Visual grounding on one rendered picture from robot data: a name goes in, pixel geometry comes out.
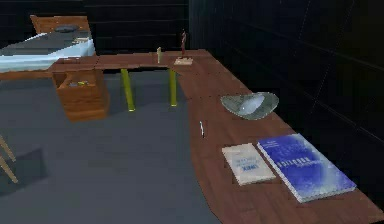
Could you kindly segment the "white paperback book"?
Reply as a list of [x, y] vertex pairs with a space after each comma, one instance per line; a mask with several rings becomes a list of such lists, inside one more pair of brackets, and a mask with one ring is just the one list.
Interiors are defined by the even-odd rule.
[[275, 178], [252, 143], [224, 147], [222, 153], [240, 186]]

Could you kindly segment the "dark grey pillow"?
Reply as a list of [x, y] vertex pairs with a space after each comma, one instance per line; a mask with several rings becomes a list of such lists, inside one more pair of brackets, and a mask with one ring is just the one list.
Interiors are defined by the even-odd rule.
[[74, 32], [74, 31], [77, 31], [79, 29], [79, 26], [78, 25], [74, 25], [74, 24], [63, 24], [63, 25], [59, 25], [57, 26], [54, 31], [55, 32], [59, 32], [59, 33], [68, 33], [68, 32]]

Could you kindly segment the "bed with pale blue cover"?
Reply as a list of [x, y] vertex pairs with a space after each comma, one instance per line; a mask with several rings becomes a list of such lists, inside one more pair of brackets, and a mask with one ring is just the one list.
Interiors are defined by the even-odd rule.
[[[48, 69], [57, 60], [95, 54], [86, 16], [31, 15], [30, 19], [36, 35], [0, 49], [0, 80], [49, 77]], [[54, 31], [63, 24], [78, 25], [79, 29], [68, 33]]]

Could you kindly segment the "brown wooden L-shaped desk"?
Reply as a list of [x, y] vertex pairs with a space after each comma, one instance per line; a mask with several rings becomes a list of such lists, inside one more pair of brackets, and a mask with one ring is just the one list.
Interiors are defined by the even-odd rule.
[[[211, 211], [223, 224], [371, 224], [384, 220], [384, 211], [359, 190], [301, 204], [280, 178], [238, 186], [221, 148], [255, 143], [293, 130], [274, 113], [248, 121], [228, 112], [220, 97], [248, 94], [250, 90], [207, 51], [189, 50], [187, 54], [193, 58], [190, 66], [174, 65], [177, 54], [165, 52], [160, 64], [154, 53], [134, 53], [60, 59], [50, 70], [168, 67], [176, 71], [187, 98], [191, 157], [198, 183]], [[205, 138], [199, 121], [203, 122]]]

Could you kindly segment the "blue spiral notebook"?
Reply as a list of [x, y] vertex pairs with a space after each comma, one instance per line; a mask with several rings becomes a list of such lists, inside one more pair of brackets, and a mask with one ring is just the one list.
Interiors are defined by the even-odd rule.
[[301, 134], [262, 139], [257, 146], [300, 203], [356, 188], [353, 181]]

